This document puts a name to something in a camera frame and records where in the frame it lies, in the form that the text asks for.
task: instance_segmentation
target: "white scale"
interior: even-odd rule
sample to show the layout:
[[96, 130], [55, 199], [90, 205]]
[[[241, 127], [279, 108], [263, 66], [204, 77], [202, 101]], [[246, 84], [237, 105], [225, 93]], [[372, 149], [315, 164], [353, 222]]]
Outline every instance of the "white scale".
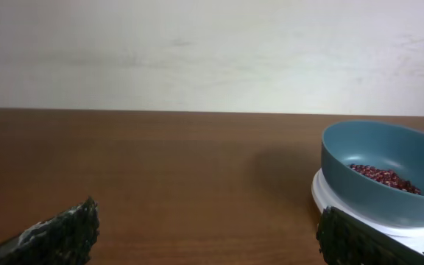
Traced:
[[312, 183], [312, 196], [314, 197], [314, 201], [320, 212], [323, 212], [323, 209], [328, 206], [335, 206], [366, 225], [387, 234], [394, 240], [399, 241], [401, 244], [424, 254], [424, 227], [392, 227], [368, 219], [360, 213], [356, 213], [350, 208], [350, 206], [341, 201], [340, 198], [338, 198], [338, 196], [333, 192], [325, 180], [321, 169], [315, 174], [314, 181]]

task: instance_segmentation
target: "teal bowl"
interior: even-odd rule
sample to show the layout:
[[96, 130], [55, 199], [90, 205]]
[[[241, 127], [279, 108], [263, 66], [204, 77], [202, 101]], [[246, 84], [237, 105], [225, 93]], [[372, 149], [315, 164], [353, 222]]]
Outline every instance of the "teal bowl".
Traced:
[[[393, 169], [421, 190], [411, 194], [365, 177], [350, 164]], [[325, 129], [322, 171], [356, 212], [395, 227], [424, 227], [424, 133], [377, 121], [344, 121]]]

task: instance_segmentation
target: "wall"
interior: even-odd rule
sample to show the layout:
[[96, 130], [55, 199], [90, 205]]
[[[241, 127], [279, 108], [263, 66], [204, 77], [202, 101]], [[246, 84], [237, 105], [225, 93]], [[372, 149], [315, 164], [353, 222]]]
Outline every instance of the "wall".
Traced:
[[0, 107], [424, 116], [424, 1], [0, 0]]

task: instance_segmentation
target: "pile of red beans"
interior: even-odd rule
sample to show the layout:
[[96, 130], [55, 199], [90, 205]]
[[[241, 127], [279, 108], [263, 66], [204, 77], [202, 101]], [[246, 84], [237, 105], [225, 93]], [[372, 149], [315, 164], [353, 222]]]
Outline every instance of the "pile of red beans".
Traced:
[[381, 170], [375, 168], [374, 166], [355, 164], [351, 164], [350, 168], [363, 174], [371, 180], [375, 180], [389, 187], [398, 188], [401, 191], [407, 191], [413, 194], [421, 194], [419, 188], [412, 185], [408, 180], [404, 180], [398, 177], [397, 173], [395, 173], [393, 170]]

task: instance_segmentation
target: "wooden table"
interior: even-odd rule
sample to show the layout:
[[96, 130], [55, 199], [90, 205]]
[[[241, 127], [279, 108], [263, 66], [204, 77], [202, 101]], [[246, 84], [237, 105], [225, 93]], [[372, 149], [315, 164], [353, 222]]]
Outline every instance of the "wooden table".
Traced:
[[93, 265], [324, 264], [320, 136], [360, 118], [0, 109], [0, 241], [91, 195]]

